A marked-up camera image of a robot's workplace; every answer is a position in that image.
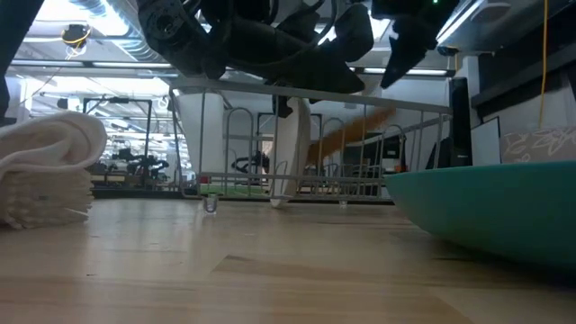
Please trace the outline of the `black computer monitor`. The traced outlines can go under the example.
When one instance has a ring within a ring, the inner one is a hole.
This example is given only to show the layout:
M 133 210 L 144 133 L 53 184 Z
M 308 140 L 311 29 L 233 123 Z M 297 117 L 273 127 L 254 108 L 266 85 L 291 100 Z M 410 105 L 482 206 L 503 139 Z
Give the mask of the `black computer monitor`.
M 470 100 L 468 82 L 465 77 L 456 77 L 450 83 L 451 121 L 451 166 L 466 167 L 472 162 L 472 138 L 470 123 Z

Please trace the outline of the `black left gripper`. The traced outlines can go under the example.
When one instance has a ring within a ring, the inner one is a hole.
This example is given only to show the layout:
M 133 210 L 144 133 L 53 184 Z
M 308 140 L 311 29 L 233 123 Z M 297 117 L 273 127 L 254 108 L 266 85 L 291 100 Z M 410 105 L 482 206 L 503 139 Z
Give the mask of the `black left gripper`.
M 320 32 L 319 9 L 326 0 L 302 1 L 273 25 L 283 0 L 200 0 L 199 12 L 211 29 L 197 59 L 209 79 L 223 77 L 227 68 L 262 77 L 267 82 L 298 88 L 353 94 L 365 83 L 342 61 L 335 46 L 323 38 L 338 18 L 338 0 L 330 0 L 330 17 Z M 273 114 L 293 112 L 290 97 L 274 95 Z

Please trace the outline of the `white striped dish towel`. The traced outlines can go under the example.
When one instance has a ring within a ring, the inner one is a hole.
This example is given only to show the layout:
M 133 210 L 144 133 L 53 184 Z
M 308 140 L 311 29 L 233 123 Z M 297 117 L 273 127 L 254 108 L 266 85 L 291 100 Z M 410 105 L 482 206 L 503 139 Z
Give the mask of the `white striped dish towel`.
M 87 169 L 106 141 L 102 122 L 80 112 L 0 128 L 0 225 L 25 230 L 86 221 L 94 199 Z

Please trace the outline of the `LED tube light bar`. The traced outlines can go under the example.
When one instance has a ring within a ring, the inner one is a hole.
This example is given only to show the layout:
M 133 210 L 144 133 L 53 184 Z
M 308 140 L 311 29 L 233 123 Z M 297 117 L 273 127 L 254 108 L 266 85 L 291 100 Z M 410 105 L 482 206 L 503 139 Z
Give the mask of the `LED tube light bar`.
M 137 69 L 137 70 L 175 70 L 168 63 L 120 62 L 120 61 L 68 61 L 68 60 L 34 60 L 15 59 L 11 68 L 103 68 L 103 69 Z M 413 68 L 407 72 L 410 77 L 453 77 L 454 70 Z

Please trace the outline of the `white plate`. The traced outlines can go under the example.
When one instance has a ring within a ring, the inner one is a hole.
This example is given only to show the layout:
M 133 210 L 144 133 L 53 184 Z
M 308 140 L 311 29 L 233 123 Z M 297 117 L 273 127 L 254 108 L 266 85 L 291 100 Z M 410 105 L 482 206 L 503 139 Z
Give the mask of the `white plate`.
M 299 180 L 307 165 L 308 150 L 311 144 L 311 109 L 309 102 L 302 98 L 290 98 L 287 107 L 292 111 L 278 119 L 277 139 L 270 154 L 275 178 L 270 184 L 270 203 L 280 208 L 296 195 Z

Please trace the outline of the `translucent plastic cutlery holder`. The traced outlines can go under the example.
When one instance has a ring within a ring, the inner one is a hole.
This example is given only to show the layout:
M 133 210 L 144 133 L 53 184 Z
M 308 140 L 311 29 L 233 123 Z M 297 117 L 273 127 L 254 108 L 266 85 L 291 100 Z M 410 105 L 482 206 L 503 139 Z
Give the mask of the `translucent plastic cutlery holder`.
M 220 94 L 180 94 L 175 98 L 187 155 L 195 173 L 224 171 L 224 101 Z

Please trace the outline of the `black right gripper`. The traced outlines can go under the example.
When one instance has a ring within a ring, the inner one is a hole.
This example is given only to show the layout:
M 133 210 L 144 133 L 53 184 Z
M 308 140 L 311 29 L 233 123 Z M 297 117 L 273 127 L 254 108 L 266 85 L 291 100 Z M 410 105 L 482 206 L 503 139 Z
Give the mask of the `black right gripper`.
M 459 0 L 373 0 L 373 18 L 393 21 L 391 55 L 381 88 L 404 77 L 425 56 L 424 46 L 436 46 L 437 35 Z M 337 50 L 345 62 L 358 61 L 374 45 L 370 14 L 363 4 L 347 8 L 335 23 Z

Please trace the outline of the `wooden plate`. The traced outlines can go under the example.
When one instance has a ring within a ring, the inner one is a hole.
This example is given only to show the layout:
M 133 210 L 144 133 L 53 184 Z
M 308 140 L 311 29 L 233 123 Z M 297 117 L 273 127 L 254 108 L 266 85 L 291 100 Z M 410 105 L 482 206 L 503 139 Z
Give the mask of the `wooden plate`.
M 359 117 L 333 130 L 309 145 L 306 165 L 317 164 L 322 159 L 340 151 L 346 144 L 360 141 L 368 131 L 382 126 L 396 113 L 395 108 L 377 108 L 365 117 Z

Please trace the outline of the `metal wire dish rack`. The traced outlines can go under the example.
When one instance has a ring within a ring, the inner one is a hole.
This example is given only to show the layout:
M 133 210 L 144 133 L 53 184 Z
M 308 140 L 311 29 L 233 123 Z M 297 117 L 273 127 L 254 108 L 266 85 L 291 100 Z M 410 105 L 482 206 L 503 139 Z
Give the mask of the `metal wire dish rack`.
M 451 108 L 445 105 L 434 105 L 430 103 L 416 103 L 410 101 L 392 100 L 387 98 L 361 96 L 354 94 L 336 94 L 310 89 L 293 87 L 282 87 L 276 85 L 242 84 L 230 81 L 214 81 L 201 78 L 192 78 L 180 82 L 169 89 L 170 100 L 173 105 L 173 120 L 180 122 L 177 113 L 176 96 L 181 95 L 214 93 L 223 95 L 224 92 L 246 93 L 252 95 L 274 95 L 288 96 L 290 98 L 302 98 L 312 103 L 341 103 L 356 104 L 364 109 L 372 108 L 395 108 L 396 110 L 418 111 L 420 113 L 435 113 L 435 122 L 438 125 L 444 124 L 447 116 L 451 115 Z M 249 200 L 267 199 L 270 201 L 269 193 L 271 181 L 275 178 L 286 178 L 286 175 L 271 175 L 270 169 L 275 169 L 271 162 L 270 152 L 268 157 L 270 163 L 268 167 L 250 165 L 247 172 L 238 171 L 233 160 L 229 158 L 232 153 L 230 142 L 238 140 L 239 135 L 230 132 L 231 119 L 235 113 L 244 113 L 248 117 L 249 125 L 247 134 L 241 138 L 248 144 L 250 155 L 259 153 L 261 142 L 265 137 L 260 135 L 260 121 L 246 107 L 228 107 L 224 104 L 223 120 L 223 140 L 224 140 L 224 171 L 222 173 L 202 172 L 196 173 L 197 177 L 206 177 L 210 183 L 219 185 L 222 198 L 230 197 L 230 189 L 243 184 L 246 189 L 246 197 Z M 269 138 L 269 142 L 275 143 L 277 139 L 277 125 L 279 117 L 274 115 L 274 135 Z M 310 144 L 321 139 L 320 134 L 316 139 L 310 135 Z M 289 201 L 311 201 L 311 202 L 354 202 L 354 203 L 387 203 L 388 198 L 382 194 L 384 187 L 383 167 L 365 166 L 363 163 L 347 165 L 343 161 L 337 163 L 327 163 L 326 157 L 314 165 L 306 165 L 303 176 L 297 176 L 299 180 L 296 195 Z

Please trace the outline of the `teal plate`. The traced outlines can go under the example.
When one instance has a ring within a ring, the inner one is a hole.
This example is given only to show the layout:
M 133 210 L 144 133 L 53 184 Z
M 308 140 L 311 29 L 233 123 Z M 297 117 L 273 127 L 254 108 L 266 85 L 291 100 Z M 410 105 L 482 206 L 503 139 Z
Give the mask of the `teal plate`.
M 438 239 L 576 272 L 576 161 L 438 168 L 385 184 L 409 220 Z

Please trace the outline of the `black background robot station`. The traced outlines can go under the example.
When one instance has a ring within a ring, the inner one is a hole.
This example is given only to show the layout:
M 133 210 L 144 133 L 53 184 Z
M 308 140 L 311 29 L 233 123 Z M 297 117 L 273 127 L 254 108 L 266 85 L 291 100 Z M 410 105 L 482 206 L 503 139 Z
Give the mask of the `black background robot station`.
M 103 154 L 86 170 L 97 189 L 162 190 L 170 163 L 154 129 L 163 121 L 150 99 L 103 95 L 84 98 L 82 113 L 103 123 Z

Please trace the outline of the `white board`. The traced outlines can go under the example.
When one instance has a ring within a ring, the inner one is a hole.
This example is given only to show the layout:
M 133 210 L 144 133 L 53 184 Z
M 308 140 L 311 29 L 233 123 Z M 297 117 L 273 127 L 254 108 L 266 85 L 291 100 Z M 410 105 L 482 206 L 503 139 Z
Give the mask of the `white board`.
M 474 167 L 501 163 L 499 117 L 492 118 L 471 129 L 471 137 Z

